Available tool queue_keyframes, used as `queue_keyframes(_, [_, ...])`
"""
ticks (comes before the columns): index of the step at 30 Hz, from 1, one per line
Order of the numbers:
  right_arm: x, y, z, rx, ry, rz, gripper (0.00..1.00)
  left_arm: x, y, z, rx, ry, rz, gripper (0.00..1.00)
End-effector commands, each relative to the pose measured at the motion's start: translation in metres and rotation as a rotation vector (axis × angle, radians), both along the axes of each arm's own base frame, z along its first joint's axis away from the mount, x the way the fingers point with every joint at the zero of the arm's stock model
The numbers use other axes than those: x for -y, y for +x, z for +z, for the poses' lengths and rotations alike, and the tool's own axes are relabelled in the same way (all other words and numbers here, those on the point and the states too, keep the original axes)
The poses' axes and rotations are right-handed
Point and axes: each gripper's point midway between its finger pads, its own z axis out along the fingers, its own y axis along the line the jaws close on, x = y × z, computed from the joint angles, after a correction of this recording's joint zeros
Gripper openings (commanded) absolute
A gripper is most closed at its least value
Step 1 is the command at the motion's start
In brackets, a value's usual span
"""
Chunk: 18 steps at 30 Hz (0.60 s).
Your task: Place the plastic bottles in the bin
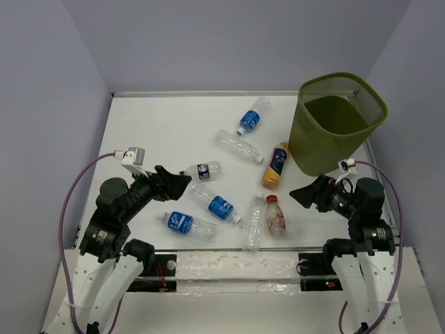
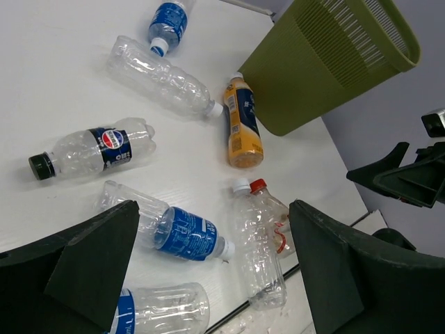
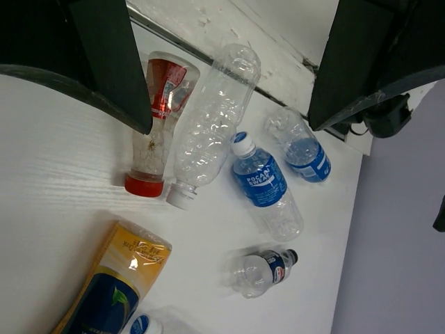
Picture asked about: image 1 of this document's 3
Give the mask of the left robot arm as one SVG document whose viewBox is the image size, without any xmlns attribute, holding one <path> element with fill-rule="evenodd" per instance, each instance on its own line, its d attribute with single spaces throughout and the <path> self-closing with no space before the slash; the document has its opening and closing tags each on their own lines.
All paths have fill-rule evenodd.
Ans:
<svg viewBox="0 0 445 334">
<path fill-rule="evenodd" d="M 156 166 L 132 184 L 119 177 L 102 183 L 76 268 L 65 276 L 67 294 L 47 333 L 103 333 L 108 320 L 117 319 L 125 292 L 155 259 L 153 245 L 129 238 L 129 222 L 152 200 L 180 199 L 191 180 Z"/>
</svg>

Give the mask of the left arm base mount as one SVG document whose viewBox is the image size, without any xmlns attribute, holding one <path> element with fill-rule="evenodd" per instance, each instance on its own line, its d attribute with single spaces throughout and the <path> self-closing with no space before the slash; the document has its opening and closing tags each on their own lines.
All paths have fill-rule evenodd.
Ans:
<svg viewBox="0 0 445 334">
<path fill-rule="evenodd" d="M 177 255 L 175 253 L 156 253 L 154 263 L 144 269 L 129 286 L 128 292 L 175 292 Z"/>
</svg>

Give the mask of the clear crushed bottle white cap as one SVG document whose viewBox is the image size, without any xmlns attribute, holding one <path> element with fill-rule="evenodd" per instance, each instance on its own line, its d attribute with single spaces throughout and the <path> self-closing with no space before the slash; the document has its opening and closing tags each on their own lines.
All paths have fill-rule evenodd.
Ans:
<svg viewBox="0 0 445 334">
<path fill-rule="evenodd" d="M 241 248 L 244 251 L 257 252 L 260 248 L 261 236 L 265 226 L 266 202 L 263 193 L 258 193 L 248 207 L 243 223 Z"/>
</svg>

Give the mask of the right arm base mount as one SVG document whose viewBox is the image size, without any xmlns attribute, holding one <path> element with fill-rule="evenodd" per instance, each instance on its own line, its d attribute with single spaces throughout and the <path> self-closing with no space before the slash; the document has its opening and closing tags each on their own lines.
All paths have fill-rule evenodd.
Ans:
<svg viewBox="0 0 445 334">
<path fill-rule="evenodd" d="M 301 292 L 342 291 L 340 280 L 322 253 L 299 253 L 296 264 Z"/>
</svg>

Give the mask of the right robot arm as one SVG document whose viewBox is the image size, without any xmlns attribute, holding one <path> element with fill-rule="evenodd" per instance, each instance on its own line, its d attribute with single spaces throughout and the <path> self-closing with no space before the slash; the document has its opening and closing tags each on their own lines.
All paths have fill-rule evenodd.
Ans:
<svg viewBox="0 0 445 334">
<path fill-rule="evenodd" d="M 403 252 L 396 248 L 391 228 L 382 219 L 385 190 L 379 181 L 363 177 L 347 192 L 340 181 L 319 175 L 310 185 L 289 194 L 304 208 L 333 211 L 348 221 L 347 239 L 329 239 L 321 267 L 336 273 L 346 296 L 356 333 L 406 333 L 398 300 Z"/>
</svg>

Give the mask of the red cap clear bottle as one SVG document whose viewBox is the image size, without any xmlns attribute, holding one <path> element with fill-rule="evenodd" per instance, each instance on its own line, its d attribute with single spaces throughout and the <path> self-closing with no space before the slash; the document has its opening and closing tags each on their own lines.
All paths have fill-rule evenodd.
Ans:
<svg viewBox="0 0 445 334">
<path fill-rule="evenodd" d="M 286 234 L 286 223 L 277 196 L 266 197 L 266 227 L 270 236 L 274 238 L 283 237 Z"/>
</svg>

